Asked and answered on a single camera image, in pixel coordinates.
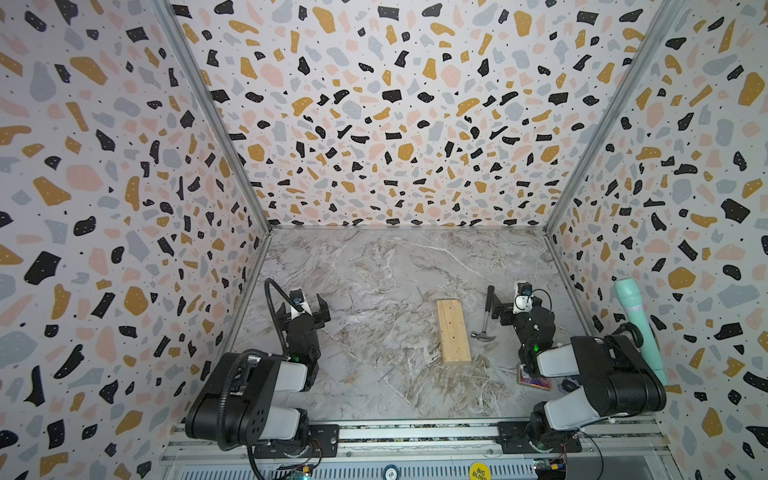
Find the steel claw hammer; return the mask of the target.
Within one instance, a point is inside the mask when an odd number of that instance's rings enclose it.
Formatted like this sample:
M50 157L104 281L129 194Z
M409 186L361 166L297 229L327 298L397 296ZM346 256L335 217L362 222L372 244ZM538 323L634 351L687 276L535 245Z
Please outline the steel claw hammer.
M487 292L486 292L482 329L480 331L471 332L470 336L473 339L476 339L481 342L491 342L495 339L495 336L490 336L487 333L488 325L492 318L494 302L495 302L495 287L493 285L489 285L487 287Z

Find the light wooden block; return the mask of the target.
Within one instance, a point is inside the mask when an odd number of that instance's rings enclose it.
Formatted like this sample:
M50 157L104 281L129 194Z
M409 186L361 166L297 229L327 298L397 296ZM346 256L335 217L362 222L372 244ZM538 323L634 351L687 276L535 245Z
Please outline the light wooden block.
M443 364L470 364L472 356L461 302L458 299L441 299L436 305Z

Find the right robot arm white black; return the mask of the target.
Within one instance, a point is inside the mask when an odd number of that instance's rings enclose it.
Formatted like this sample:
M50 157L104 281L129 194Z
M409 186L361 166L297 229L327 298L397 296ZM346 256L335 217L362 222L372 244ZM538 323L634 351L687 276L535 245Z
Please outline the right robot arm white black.
M514 329L518 372L531 380L572 377L575 390L536 404L524 437L540 452L562 451L583 427L615 417L658 412L666 406L666 391L657 374L642 357L646 344L638 327L618 330L605 337L573 336L568 344L554 343L555 314L533 295L518 295L502 302L494 288L487 291L485 322L498 319Z

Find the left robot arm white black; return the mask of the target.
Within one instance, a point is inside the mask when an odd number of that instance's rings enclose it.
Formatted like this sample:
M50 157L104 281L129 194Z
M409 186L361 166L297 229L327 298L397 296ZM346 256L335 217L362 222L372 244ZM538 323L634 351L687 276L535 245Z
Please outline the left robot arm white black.
M289 298L275 312L286 352L224 354L186 415L189 438L212 441L222 451L270 445L289 455L310 444L306 411L275 406L273 399L277 393L312 388L321 358L318 331L331 315L321 296L315 310L300 290L291 291Z

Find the purple card box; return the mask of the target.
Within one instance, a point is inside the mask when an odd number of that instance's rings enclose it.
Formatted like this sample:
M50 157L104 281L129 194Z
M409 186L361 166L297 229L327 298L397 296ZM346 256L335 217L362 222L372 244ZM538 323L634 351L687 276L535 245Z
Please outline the purple card box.
M522 368L518 370L517 382L519 385L539 390L550 391L552 389L552 382L549 378L532 377Z

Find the yellow round sticker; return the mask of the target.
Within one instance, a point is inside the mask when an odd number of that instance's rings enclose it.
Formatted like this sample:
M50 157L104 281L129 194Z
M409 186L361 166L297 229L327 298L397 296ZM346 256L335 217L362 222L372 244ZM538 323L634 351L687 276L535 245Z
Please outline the yellow round sticker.
M490 467L482 462L473 463L468 470L469 480L491 480L492 473Z

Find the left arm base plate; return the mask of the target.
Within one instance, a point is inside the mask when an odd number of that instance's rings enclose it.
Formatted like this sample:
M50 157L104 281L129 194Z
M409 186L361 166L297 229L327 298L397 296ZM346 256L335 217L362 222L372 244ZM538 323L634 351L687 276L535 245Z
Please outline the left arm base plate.
M256 459L276 461L305 461L309 458L335 458L340 442L339 424L309 424L301 427L291 440L272 440L257 444L253 455Z

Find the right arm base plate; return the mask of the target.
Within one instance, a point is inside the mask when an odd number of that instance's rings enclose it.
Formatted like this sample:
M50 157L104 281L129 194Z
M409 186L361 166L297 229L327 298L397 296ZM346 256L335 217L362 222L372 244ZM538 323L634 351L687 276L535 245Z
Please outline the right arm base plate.
M497 424L496 442L504 454L580 453L582 445L576 431L557 431L527 421L503 421Z

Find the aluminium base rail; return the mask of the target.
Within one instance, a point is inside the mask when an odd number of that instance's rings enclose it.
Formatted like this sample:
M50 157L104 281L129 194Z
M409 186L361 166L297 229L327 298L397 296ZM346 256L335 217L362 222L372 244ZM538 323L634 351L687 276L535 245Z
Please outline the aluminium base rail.
M165 479L468 479L482 462L492 479L679 479L682 474L655 420L619 419L577 432L580 453L504 454L497 424L519 418L331 420L339 424L335 458L250 461L188 438L177 426L160 459Z

